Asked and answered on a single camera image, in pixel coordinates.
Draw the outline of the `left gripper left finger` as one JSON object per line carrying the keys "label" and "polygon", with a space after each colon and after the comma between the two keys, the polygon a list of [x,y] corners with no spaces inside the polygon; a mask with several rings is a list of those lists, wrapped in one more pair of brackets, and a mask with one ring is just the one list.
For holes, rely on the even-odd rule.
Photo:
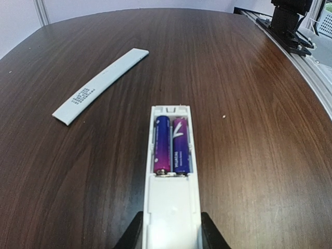
{"label": "left gripper left finger", "polygon": [[129,226],[117,241],[114,249],[125,248],[134,249],[137,247],[137,243],[140,238],[143,225],[143,211],[137,212],[135,217],[130,222]]}

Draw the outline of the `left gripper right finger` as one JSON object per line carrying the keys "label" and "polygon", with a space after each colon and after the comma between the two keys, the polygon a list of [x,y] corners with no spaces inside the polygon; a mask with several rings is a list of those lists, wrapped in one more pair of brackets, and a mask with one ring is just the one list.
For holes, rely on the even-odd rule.
{"label": "left gripper right finger", "polygon": [[207,212],[201,213],[201,230],[204,249],[231,249]]}

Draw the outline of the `white remote control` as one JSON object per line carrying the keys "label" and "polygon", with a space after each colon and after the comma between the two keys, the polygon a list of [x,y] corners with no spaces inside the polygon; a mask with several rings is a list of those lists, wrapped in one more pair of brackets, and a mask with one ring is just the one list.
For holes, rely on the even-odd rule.
{"label": "white remote control", "polygon": [[[174,171],[179,155],[170,155],[170,170],[156,173],[157,118],[167,116],[170,135],[186,135],[189,170]],[[142,248],[202,248],[201,209],[191,110],[188,105],[152,106],[146,159]]]}

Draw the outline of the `purple AA battery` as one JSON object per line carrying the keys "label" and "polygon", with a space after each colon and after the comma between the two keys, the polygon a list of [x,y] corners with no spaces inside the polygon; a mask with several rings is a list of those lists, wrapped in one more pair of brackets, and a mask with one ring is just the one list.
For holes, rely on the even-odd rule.
{"label": "purple AA battery", "polygon": [[155,122],[154,173],[166,175],[171,170],[170,119],[158,116]]}
{"label": "purple AA battery", "polygon": [[173,170],[178,175],[190,171],[187,120],[180,117],[173,121]]}

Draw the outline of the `white remote back cover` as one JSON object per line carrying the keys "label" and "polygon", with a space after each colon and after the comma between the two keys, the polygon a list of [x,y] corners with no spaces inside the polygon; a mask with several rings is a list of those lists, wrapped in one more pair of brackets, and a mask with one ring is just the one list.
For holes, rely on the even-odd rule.
{"label": "white remote back cover", "polygon": [[100,94],[148,55],[147,50],[131,49],[77,90],[52,117],[70,125]]}

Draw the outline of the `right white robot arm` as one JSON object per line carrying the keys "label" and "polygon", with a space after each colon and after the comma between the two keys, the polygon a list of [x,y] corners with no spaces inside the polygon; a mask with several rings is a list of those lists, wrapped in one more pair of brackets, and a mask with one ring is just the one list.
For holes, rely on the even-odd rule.
{"label": "right white robot arm", "polygon": [[275,6],[271,27],[279,33],[295,33],[309,12],[313,0],[272,0]]}

